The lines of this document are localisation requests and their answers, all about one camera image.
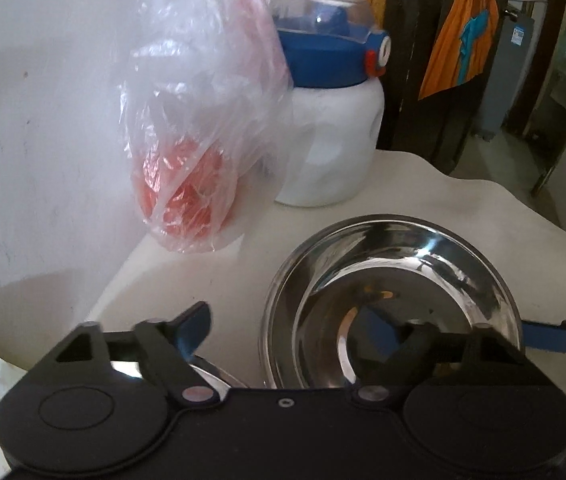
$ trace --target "bowl rim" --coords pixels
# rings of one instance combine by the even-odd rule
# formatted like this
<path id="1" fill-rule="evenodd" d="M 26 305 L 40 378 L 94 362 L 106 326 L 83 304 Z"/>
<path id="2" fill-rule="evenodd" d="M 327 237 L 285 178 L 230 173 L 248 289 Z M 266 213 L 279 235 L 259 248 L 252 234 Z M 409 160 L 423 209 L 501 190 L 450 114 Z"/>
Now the bowl rim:
<path id="1" fill-rule="evenodd" d="M 494 265 L 488 260 L 485 255 L 479 251 L 476 247 L 474 247 L 471 243 L 469 243 L 464 238 L 460 237 L 456 233 L 450 231 L 449 229 L 445 229 L 438 224 L 433 222 L 429 222 L 427 220 L 423 220 L 421 218 L 416 218 L 414 216 L 407 216 L 407 215 L 398 215 L 398 214 L 391 214 L 391 213 L 380 213 L 380 214 L 370 214 L 370 215 L 363 215 L 363 216 L 355 216 L 351 218 L 347 218 L 345 220 L 341 220 L 335 222 L 327 227 L 321 229 L 319 232 L 310 236 L 307 240 L 301 243 L 291 254 L 288 256 L 283 264 L 279 267 L 279 270 L 276 272 L 274 277 L 272 278 L 271 283 L 269 284 L 268 293 L 265 299 L 265 310 L 263 312 L 263 317 L 261 318 L 261 325 L 259 330 L 259 360 L 261 362 L 261 367 L 265 373 L 265 385 L 268 388 L 284 388 L 286 386 L 280 386 L 281 384 L 281 376 L 278 373 L 275 373 L 275 362 L 272 361 L 270 343 L 271 343 L 271 328 L 274 322 L 274 310 L 275 305 L 277 304 L 277 300 L 279 295 L 281 294 L 281 286 L 283 283 L 287 281 L 287 278 L 295 269 L 295 267 L 299 264 L 299 262 L 306 256 L 307 253 L 316 246 L 317 243 L 326 240 L 326 238 L 334 235 L 340 231 L 343 231 L 346 228 L 356 227 L 357 225 L 369 223 L 369 222 L 382 222 L 382 221 L 396 221 L 396 222 L 403 222 L 409 224 L 415 224 L 421 227 L 425 227 L 431 230 L 438 232 L 441 235 L 444 235 L 447 238 L 454 240 L 456 243 L 460 244 L 465 250 L 472 253 L 472 255 L 477 258 L 487 269 L 492 273 L 493 277 L 496 281 L 500 284 L 503 293 L 508 300 L 508 303 L 512 306 L 512 312 L 514 314 L 514 320 L 516 323 L 517 328 L 517 336 L 518 341 L 515 344 L 515 347 L 518 350 L 523 348 L 523 335 L 522 335 L 522 326 L 521 326 L 521 316 L 519 315 L 519 309 L 517 307 L 516 302 L 514 301 L 514 297 L 510 291 L 510 288 L 506 284 L 503 277 L 500 273 L 496 270 Z"/>

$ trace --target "wooden door frame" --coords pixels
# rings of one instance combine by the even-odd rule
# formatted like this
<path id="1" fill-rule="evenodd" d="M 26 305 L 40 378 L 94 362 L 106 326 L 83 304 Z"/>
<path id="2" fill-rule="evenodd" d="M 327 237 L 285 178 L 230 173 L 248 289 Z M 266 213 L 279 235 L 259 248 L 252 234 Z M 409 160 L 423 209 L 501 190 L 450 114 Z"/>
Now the wooden door frame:
<path id="1" fill-rule="evenodd" d="M 504 127 L 509 133 L 524 137 L 530 127 L 530 118 L 540 104 L 551 76 L 551 67 L 558 38 L 566 24 L 566 0 L 548 0 L 546 15 L 538 35 L 537 48 L 526 78 L 521 86 Z"/>

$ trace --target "metal bowl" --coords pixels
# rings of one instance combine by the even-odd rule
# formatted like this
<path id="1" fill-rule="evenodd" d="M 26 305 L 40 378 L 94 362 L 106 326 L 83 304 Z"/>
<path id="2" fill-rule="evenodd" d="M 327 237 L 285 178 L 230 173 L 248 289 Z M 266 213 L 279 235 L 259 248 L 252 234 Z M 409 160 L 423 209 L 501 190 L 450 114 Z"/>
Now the metal bowl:
<path id="1" fill-rule="evenodd" d="M 268 386 L 362 378 L 387 358 L 388 319 L 457 333 L 487 323 L 521 349 L 514 299 L 479 251 L 420 219 L 364 216 L 312 236 L 275 276 L 260 341 Z"/>

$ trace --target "orange cloth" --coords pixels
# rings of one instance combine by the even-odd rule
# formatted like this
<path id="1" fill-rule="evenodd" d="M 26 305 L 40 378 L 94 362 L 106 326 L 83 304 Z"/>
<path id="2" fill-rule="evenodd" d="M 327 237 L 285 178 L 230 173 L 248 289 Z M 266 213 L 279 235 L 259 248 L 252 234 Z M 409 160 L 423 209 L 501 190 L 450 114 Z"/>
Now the orange cloth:
<path id="1" fill-rule="evenodd" d="M 458 79 L 458 51 L 461 46 L 461 32 L 468 20 L 476 16 L 476 9 L 489 9 L 489 18 L 486 31 L 474 41 L 472 55 L 470 57 L 470 68 L 466 81 L 483 72 L 486 65 L 487 55 L 492 46 L 492 40 L 499 22 L 499 9 L 496 0 L 454 0 L 450 13 L 448 14 L 439 37 L 434 43 L 428 68 L 421 83 L 419 99 L 446 90 L 457 85 Z"/>

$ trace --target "dark wooden door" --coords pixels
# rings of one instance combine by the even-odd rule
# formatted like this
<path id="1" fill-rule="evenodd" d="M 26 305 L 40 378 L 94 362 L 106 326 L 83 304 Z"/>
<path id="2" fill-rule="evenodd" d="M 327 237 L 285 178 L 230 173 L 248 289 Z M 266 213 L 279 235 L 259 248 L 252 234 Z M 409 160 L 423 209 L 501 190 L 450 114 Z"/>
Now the dark wooden door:
<path id="1" fill-rule="evenodd" d="M 505 9 L 507 0 L 496 0 Z M 454 0 L 388 0 L 385 28 L 393 51 L 385 89 L 385 116 L 378 147 L 420 155 L 449 173 L 458 162 L 464 140 L 483 95 L 503 17 L 484 72 L 467 83 L 418 100 L 436 37 Z"/>

